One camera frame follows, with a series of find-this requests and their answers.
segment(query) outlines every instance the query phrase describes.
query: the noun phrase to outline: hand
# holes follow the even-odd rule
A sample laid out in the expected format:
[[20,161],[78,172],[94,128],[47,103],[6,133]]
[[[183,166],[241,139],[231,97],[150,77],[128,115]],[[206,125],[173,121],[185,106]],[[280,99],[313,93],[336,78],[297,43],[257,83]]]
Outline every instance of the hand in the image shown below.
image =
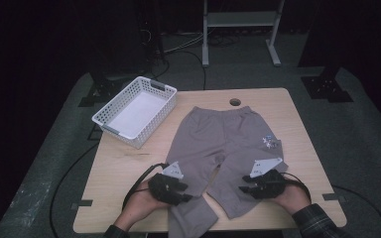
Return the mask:
[[292,184],[286,185],[284,192],[272,198],[272,200],[283,206],[291,215],[311,205],[305,191]]
[[143,181],[138,186],[137,190],[141,191],[136,191],[131,195],[122,213],[120,213],[119,217],[114,222],[115,226],[126,232],[129,231],[133,224],[146,218],[154,210],[170,206],[153,197],[148,190],[148,180]]

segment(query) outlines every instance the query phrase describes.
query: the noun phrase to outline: gray carpet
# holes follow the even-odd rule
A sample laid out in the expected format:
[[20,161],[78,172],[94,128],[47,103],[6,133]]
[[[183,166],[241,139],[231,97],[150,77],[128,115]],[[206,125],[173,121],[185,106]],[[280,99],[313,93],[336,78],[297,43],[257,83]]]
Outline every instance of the gray carpet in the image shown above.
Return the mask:
[[[330,182],[359,192],[381,211],[381,114],[358,79],[344,69],[339,71],[336,80],[353,102],[310,99],[301,76],[318,75],[322,68],[297,68],[306,37],[278,35],[276,48],[281,67],[273,67],[264,36],[240,37],[240,42],[233,46],[209,49],[210,66],[205,69],[205,82],[198,60],[188,53],[167,56],[170,68],[158,80],[181,91],[203,90],[204,85],[205,89],[287,88]],[[165,49],[188,40],[165,37]],[[201,56],[200,47],[186,51]],[[156,62],[153,73],[158,74],[165,68],[160,61]],[[98,131],[92,132],[90,118],[104,104],[78,107],[91,85],[89,74],[85,74],[72,89],[0,223],[0,237],[54,237],[49,219],[51,201],[65,172],[79,158],[55,197],[54,226],[59,237],[100,237],[101,234],[75,234],[72,230],[75,205],[81,199],[96,149],[82,155],[101,135]],[[344,229],[354,237],[381,237],[381,219],[377,212],[356,195],[337,188],[335,191],[347,200],[341,204],[348,219]],[[285,230],[284,236],[299,237],[299,234],[292,229]]]

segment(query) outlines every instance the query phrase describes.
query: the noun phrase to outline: plaid sleeve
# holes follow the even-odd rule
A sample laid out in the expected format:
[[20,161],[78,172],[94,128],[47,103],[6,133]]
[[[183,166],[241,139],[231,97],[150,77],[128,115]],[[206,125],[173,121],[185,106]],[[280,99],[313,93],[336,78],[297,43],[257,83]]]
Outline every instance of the plaid sleeve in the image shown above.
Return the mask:
[[312,204],[296,212],[293,215],[300,233],[304,238],[350,238],[351,235],[336,227],[333,221],[326,215],[323,209]]

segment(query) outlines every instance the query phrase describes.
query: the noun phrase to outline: gray sweatpants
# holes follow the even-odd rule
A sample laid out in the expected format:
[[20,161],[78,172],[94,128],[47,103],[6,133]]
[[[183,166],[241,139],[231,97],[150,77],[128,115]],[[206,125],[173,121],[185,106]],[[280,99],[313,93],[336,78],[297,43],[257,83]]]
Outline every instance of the gray sweatpants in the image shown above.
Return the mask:
[[166,158],[179,162],[193,199],[169,210],[169,237],[196,238],[217,220],[201,196],[213,171],[218,174],[207,188],[229,218],[241,216],[259,200],[238,187],[247,185],[255,160],[284,158],[277,140],[264,119],[250,107],[214,111],[195,107],[182,121]]

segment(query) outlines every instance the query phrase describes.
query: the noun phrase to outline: hole in table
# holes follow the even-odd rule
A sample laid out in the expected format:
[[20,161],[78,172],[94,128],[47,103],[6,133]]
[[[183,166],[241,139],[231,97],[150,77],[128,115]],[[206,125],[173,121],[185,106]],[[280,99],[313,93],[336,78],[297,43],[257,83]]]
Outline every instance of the hole in table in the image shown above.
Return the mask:
[[230,105],[232,106],[240,106],[241,104],[241,101],[237,98],[231,98],[230,99]]

